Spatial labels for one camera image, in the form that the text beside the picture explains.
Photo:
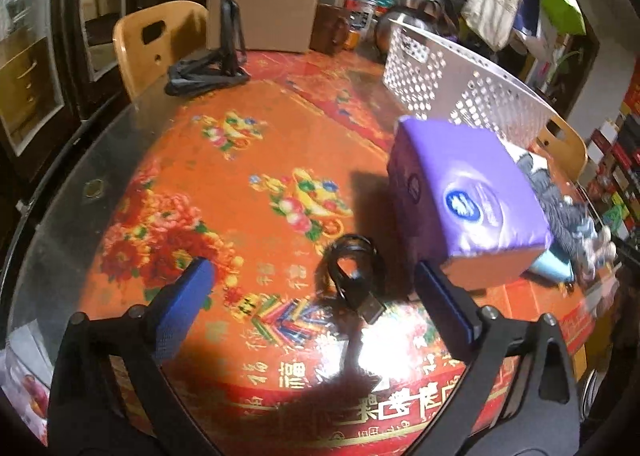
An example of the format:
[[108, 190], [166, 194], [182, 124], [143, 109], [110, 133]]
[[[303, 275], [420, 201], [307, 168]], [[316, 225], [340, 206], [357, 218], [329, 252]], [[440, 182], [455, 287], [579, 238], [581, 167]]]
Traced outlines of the grey knit glove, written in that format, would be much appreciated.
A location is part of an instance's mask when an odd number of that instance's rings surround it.
[[535, 166], [532, 153], [521, 155], [516, 164], [547, 219], [552, 236], [549, 251], [559, 260], [577, 265], [585, 274], [594, 272], [597, 267], [594, 241], [598, 234], [587, 207], [568, 200], [553, 182], [550, 171]]

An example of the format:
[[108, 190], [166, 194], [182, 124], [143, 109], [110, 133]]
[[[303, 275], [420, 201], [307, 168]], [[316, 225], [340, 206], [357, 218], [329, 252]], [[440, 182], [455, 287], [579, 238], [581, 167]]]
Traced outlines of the wooden chair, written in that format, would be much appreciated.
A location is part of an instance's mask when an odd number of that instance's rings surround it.
[[538, 132], [538, 145], [573, 182], [576, 182], [588, 161], [587, 147], [582, 137], [560, 116], [552, 114]]
[[113, 43], [122, 82], [134, 101], [168, 68], [206, 45], [206, 7], [178, 0], [121, 18]]

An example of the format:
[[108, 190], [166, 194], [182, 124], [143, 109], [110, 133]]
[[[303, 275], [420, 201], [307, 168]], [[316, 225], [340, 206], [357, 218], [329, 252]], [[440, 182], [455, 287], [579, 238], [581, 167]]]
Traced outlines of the black phone stand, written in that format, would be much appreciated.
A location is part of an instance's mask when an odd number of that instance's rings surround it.
[[250, 81], [241, 11], [235, 0], [220, 1], [220, 46], [200, 58], [179, 60], [168, 68], [164, 91], [169, 96], [198, 96], [242, 86]]

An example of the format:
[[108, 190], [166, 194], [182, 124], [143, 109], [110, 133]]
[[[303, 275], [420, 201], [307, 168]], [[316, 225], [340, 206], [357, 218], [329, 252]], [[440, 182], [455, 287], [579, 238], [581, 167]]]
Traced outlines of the red floral tablecloth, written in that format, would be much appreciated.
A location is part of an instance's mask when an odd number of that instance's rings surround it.
[[130, 109], [141, 152], [79, 300], [151, 301], [196, 257], [214, 288], [165, 370], [229, 455], [398, 455], [463, 365], [406, 299], [387, 153], [399, 112], [354, 52], [250, 54], [250, 81]]

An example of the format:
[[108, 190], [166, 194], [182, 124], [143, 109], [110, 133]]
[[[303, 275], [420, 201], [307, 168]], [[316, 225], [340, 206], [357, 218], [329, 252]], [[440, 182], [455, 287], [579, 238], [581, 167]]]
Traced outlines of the purple tissue pack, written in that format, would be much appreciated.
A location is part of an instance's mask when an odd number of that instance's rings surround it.
[[402, 117], [387, 173], [410, 268], [428, 261], [482, 290], [517, 280], [553, 242], [528, 179], [486, 129]]

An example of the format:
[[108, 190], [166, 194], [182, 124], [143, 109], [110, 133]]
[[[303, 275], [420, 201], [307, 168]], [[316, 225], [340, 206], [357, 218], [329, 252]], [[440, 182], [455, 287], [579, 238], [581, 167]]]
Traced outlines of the white perforated plastic basket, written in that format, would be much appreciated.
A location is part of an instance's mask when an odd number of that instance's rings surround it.
[[405, 23], [392, 23], [383, 83], [416, 118], [487, 129], [523, 148], [536, 141], [555, 115], [548, 103], [497, 64]]

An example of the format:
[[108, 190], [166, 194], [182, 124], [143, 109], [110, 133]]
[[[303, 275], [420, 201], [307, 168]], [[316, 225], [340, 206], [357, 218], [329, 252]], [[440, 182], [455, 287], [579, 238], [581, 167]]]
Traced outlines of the steel kettle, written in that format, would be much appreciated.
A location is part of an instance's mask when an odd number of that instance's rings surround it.
[[392, 23], [404, 23], [445, 38], [456, 38], [458, 16], [451, 0], [393, 0], [392, 6], [378, 19], [374, 44], [381, 55], [390, 50]]

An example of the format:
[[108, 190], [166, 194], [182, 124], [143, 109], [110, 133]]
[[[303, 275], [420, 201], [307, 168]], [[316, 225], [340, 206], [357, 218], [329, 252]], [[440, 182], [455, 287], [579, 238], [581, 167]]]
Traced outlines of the wooden chair left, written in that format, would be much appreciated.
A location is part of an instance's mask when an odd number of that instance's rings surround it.
[[122, 82], [134, 101], [168, 68], [206, 45], [206, 7], [178, 0], [121, 18], [113, 43]]

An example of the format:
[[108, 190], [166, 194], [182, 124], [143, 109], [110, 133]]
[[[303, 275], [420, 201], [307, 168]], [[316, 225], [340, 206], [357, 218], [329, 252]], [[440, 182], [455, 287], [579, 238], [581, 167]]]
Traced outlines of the wooden chair right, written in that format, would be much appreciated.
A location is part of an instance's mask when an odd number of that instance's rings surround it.
[[588, 161], [587, 147], [582, 137], [560, 116], [552, 114], [538, 132], [538, 145], [573, 182], [576, 182]]

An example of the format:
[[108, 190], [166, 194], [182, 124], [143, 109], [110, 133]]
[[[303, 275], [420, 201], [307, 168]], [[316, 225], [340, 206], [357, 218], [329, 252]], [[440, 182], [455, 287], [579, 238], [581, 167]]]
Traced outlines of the light blue wipes pack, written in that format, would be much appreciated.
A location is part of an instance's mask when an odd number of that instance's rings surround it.
[[552, 283], [574, 283], [572, 260], [558, 245], [552, 245], [528, 268], [528, 272], [550, 280]]

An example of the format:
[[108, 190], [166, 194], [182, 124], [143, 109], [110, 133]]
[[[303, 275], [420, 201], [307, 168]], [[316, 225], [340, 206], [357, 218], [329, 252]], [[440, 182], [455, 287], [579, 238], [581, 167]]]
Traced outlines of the plush toy striped clothes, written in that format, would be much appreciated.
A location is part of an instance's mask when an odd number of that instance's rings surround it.
[[617, 250], [612, 241], [611, 230], [607, 225], [602, 225], [597, 230], [587, 206], [582, 202], [575, 202], [570, 196], [562, 198], [561, 210], [565, 221], [563, 247], [576, 266], [580, 278], [591, 282], [596, 278], [598, 269], [613, 262], [616, 257]]

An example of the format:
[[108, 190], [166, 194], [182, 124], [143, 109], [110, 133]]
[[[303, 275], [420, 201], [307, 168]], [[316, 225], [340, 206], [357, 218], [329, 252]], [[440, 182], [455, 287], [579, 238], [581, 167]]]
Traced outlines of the brown mug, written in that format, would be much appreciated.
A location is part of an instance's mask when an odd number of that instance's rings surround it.
[[333, 56], [344, 48], [350, 28], [350, 11], [344, 6], [318, 4], [309, 49]]

